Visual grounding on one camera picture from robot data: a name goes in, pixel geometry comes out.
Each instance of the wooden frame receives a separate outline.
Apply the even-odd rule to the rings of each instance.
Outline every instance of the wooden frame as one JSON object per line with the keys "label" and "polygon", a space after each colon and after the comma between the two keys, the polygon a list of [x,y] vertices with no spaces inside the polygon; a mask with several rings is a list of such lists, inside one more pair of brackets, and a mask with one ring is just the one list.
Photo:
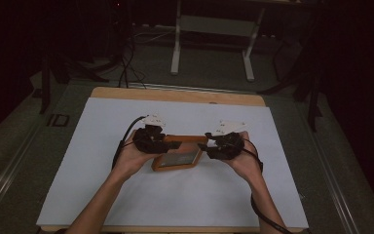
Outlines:
{"label": "wooden frame", "polygon": [[203,153],[198,143],[207,144],[208,139],[205,136],[165,136],[164,142],[172,141],[181,141],[181,145],[155,158],[151,165],[154,172],[194,168]]}

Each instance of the hand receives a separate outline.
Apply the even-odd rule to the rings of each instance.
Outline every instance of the hand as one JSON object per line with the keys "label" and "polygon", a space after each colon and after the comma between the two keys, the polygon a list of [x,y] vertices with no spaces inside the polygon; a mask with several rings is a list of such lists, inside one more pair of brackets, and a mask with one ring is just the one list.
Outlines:
{"label": "hand", "polygon": [[[254,146],[248,141],[248,132],[241,132],[239,135],[244,139],[244,149],[252,152],[253,154],[257,155],[257,150]],[[236,156],[234,159],[231,160],[222,160],[226,164],[235,170],[235,172],[244,178],[247,182],[249,179],[255,176],[262,176],[262,172],[260,171],[259,164],[257,160],[254,158],[253,155],[242,151],[242,153]]]}
{"label": "hand", "polygon": [[147,154],[139,151],[132,142],[135,131],[132,131],[130,137],[124,143],[117,163],[112,170],[113,175],[122,177],[124,180],[129,179],[137,173],[141,167],[150,159],[159,157],[161,154]]}

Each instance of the skin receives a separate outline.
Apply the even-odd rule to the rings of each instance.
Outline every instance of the skin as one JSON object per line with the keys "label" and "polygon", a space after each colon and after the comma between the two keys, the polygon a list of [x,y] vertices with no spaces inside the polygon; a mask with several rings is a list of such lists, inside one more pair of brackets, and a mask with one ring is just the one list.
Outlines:
{"label": "skin", "polygon": [[[124,182],[137,173],[148,160],[160,156],[159,154],[145,154],[138,151],[131,141],[133,135],[134,132],[132,132],[131,136],[126,141],[126,144],[130,144],[123,148],[117,160],[117,164],[108,178],[102,183],[93,198],[84,207],[65,233],[99,233]],[[242,132],[241,136],[248,139],[247,132]],[[256,150],[247,141],[244,147],[256,154]],[[269,219],[284,227],[281,216],[276,209],[259,166],[253,156],[243,152],[235,159],[224,162],[247,181],[258,209]],[[260,220],[260,233],[270,234],[279,233],[279,231]]]}

